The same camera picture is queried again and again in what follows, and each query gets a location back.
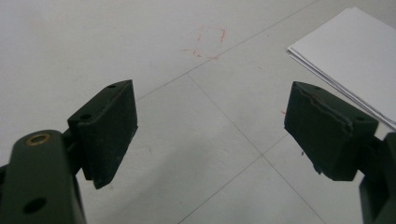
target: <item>white tile floor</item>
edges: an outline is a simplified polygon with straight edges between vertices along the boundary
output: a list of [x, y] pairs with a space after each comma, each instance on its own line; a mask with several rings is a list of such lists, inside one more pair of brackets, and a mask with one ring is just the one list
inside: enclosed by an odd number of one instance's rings
[[361, 174], [318, 175], [283, 129], [293, 80], [346, 99], [285, 52], [346, 7], [396, 28], [394, 0], [3, 1], [0, 165], [131, 78], [139, 130], [115, 179], [78, 175], [89, 223], [361, 223]]

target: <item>paper stack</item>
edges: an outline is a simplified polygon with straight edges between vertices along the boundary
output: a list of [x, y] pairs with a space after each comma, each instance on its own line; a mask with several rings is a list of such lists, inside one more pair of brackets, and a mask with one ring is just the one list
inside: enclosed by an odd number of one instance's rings
[[347, 8], [288, 47], [291, 57], [396, 130], [396, 30]]

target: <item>screw hole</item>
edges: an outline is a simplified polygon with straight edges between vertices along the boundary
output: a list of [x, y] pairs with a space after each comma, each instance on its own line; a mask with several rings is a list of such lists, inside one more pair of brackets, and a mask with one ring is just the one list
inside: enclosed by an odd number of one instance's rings
[[23, 207], [24, 214], [33, 214], [41, 210], [47, 203], [45, 198], [36, 198]]
[[80, 119], [90, 119], [90, 118], [91, 118], [91, 115], [86, 114], [86, 115], [80, 116], [79, 118], [80, 118]]

